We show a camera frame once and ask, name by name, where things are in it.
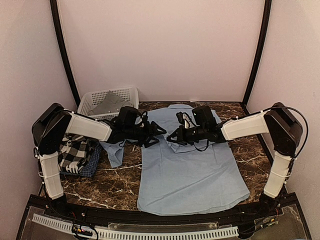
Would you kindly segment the light blue long sleeve shirt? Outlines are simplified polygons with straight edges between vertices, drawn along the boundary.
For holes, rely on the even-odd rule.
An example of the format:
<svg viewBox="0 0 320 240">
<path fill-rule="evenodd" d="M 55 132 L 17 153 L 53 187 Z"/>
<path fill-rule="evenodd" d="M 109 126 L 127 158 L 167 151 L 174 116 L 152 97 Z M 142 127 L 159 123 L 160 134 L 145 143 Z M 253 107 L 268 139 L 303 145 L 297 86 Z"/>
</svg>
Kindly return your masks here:
<svg viewBox="0 0 320 240">
<path fill-rule="evenodd" d="M 141 149 L 140 211 L 159 215 L 216 213 L 250 196 L 229 145 L 179 145 L 158 137 Z"/>
</svg>

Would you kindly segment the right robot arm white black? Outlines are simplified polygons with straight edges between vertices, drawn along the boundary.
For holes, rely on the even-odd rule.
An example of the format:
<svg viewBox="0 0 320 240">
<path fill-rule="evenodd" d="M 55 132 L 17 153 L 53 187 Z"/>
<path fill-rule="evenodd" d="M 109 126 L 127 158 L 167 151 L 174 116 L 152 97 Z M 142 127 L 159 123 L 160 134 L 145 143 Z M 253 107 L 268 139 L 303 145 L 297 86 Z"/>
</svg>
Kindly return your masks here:
<svg viewBox="0 0 320 240">
<path fill-rule="evenodd" d="M 305 139 L 309 136 L 308 123 L 301 124 L 293 112 L 301 114 L 297 109 L 277 102 L 264 110 L 217 122 L 210 107 L 203 105 L 192 109 L 192 116 L 178 112 L 176 117 L 180 125 L 166 140 L 185 146 L 194 145 L 202 140 L 220 144 L 252 135 L 270 135 L 274 157 L 263 189 L 266 198 L 255 205 L 255 213 L 260 217 L 266 217 L 274 210 L 275 203 L 272 199 L 278 197 L 283 185 L 291 176 L 294 162 L 305 147 Z"/>
</svg>

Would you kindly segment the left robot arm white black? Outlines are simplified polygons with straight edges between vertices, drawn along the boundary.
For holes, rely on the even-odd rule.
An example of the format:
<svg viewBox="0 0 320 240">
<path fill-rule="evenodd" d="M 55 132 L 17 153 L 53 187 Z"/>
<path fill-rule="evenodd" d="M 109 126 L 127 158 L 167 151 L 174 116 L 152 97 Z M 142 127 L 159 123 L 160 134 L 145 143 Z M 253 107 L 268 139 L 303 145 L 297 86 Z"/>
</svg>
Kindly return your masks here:
<svg viewBox="0 0 320 240">
<path fill-rule="evenodd" d="M 66 134 L 80 135 L 110 144 L 132 140 L 145 148 L 157 144 L 157 136 L 166 134 L 164 128 L 148 120 L 146 111 L 139 112 L 131 106 L 122 107 L 112 120 L 98 121 L 67 110 L 59 103 L 52 104 L 37 119 L 31 132 L 35 144 L 33 154 L 39 160 L 45 192 L 53 200 L 50 208 L 60 218 L 67 218 L 71 213 L 70 206 L 59 199 L 64 196 L 64 190 L 58 156 Z"/>
</svg>

